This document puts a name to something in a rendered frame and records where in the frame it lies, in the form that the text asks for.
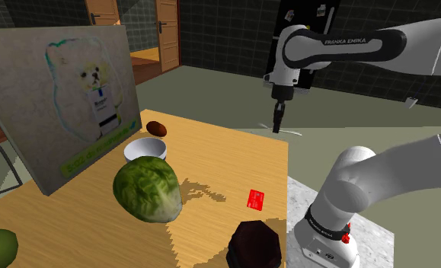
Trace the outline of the wooden table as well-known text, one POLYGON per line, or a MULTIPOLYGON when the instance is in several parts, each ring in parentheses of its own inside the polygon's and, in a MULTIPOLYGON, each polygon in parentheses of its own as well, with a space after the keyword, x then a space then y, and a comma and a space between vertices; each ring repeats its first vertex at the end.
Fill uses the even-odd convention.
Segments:
POLYGON ((125 162, 119 145, 50 196, 27 182, 0 199, 0 228, 19 243, 9 268, 228 268, 240 222, 261 220, 285 237, 285 142, 152 110, 140 116, 167 128, 180 215, 149 224, 119 205, 112 192, 125 162), (264 193, 261 211, 247 207, 251 189, 264 193))

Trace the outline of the red card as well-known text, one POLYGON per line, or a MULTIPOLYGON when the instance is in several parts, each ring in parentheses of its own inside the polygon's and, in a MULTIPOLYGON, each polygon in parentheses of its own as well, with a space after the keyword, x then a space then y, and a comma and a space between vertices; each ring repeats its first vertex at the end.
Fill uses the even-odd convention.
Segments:
POLYGON ((257 190, 250 190, 247 207, 261 211, 264 203, 264 193, 257 190))

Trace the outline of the wooden door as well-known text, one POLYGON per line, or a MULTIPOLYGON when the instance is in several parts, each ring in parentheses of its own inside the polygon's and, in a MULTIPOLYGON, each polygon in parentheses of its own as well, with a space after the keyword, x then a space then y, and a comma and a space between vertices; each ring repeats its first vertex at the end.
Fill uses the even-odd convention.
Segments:
POLYGON ((91 25, 119 25, 117 0, 85 0, 91 25))
POLYGON ((158 52, 161 71, 180 65, 178 0, 155 0, 158 52))

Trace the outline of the brown oval fruit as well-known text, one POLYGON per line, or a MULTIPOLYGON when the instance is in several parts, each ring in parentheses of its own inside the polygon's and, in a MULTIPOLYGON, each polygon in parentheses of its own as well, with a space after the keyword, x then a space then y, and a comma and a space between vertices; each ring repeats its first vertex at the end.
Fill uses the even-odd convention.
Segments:
POLYGON ((167 128, 158 121, 150 121, 146 124, 146 130, 153 136, 165 137, 167 135, 167 128))

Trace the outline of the white bowl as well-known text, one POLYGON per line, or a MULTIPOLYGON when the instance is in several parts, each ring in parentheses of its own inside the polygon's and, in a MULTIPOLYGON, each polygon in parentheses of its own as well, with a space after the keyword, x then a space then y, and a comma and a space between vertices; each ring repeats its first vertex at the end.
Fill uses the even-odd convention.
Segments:
POLYGON ((129 143, 123 153, 127 162, 142 156, 152 156, 165 160, 167 156, 167 146, 161 139, 146 137, 136 139, 129 143))

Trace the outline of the dark red octagonal box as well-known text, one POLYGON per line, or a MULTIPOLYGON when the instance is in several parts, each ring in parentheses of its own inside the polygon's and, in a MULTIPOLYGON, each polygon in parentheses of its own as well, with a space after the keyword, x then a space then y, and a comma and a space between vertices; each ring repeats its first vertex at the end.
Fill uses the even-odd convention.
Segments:
POLYGON ((241 222, 225 258, 229 268, 280 268, 279 235, 261 220, 241 222))

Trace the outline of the green lettuce head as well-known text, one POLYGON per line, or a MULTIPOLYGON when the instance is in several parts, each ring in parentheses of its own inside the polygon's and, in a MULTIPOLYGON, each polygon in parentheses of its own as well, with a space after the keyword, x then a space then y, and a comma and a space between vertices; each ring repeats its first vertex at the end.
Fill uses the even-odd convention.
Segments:
POLYGON ((125 164, 113 179, 113 194, 130 215, 149 223, 172 222, 183 207, 174 170, 165 160, 153 156, 125 164))

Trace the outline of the grey marbled robot stand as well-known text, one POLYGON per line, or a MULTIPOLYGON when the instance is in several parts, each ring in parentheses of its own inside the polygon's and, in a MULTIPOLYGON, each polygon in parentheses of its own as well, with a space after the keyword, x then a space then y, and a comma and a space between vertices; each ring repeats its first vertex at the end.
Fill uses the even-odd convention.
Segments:
MULTIPOLYGON (((316 196, 317 192, 313 189, 291 177, 288 179, 286 268, 323 268, 304 257, 293 231, 316 196)), ((395 235, 359 214, 352 217, 351 223, 360 268, 394 268, 395 235)))

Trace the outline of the grey box with dog picture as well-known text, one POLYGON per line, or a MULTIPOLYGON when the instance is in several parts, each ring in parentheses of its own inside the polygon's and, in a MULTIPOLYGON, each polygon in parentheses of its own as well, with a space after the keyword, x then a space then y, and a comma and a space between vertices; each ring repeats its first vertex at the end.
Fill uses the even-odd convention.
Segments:
POLYGON ((0 127, 47 196, 139 131, 126 28, 1 28, 0 127))

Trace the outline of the metal frame chair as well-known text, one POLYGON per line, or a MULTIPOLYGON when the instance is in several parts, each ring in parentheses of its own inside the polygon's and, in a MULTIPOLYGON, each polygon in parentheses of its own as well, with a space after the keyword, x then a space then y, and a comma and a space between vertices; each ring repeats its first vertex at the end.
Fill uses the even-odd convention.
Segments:
POLYGON ((14 175, 15 180, 18 182, 16 185, 14 185, 12 187, 0 190, 0 195, 1 195, 3 193, 9 192, 11 190, 17 189, 18 187, 23 185, 23 182, 22 182, 20 176, 18 175, 16 169, 14 168, 14 165, 12 164, 12 162, 11 162, 10 158, 8 157, 7 153, 5 152, 5 150, 1 146, 0 146, 0 154, 4 158, 4 160, 7 163, 7 165, 10 167, 10 170, 11 170, 12 174, 14 175))

